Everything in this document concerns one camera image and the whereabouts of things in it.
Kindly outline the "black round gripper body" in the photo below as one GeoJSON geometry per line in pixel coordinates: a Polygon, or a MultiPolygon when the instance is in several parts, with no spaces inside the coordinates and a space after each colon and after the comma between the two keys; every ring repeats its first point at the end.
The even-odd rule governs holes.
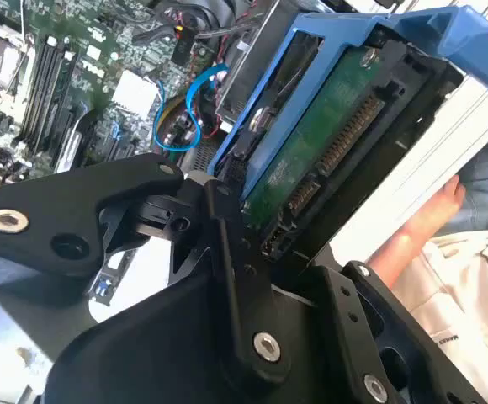
{"type": "Polygon", "coordinates": [[[192,274],[75,339],[47,403],[351,401],[339,327],[356,290],[317,267],[291,295],[268,273],[192,274]]]}

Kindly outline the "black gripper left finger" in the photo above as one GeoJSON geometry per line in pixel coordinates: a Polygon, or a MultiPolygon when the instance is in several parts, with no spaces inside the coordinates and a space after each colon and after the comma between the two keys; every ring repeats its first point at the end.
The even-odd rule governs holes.
{"type": "Polygon", "coordinates": [[[178,274],[268,269],[245,231],[237,194],[144,154],[0,187],[0,295],[35,347],[55,360],[92,326],[88,286],[110,253],[146,237],[176,244],[178,274]]]}

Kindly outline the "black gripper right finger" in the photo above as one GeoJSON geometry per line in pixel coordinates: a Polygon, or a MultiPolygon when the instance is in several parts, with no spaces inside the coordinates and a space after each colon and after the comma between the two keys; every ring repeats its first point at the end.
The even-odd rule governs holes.
{"type": "Polygon", "coordinates": [[[310,287],[345,403],[482,403],[483,397],[360,262],[313,263],[310,287]]]}

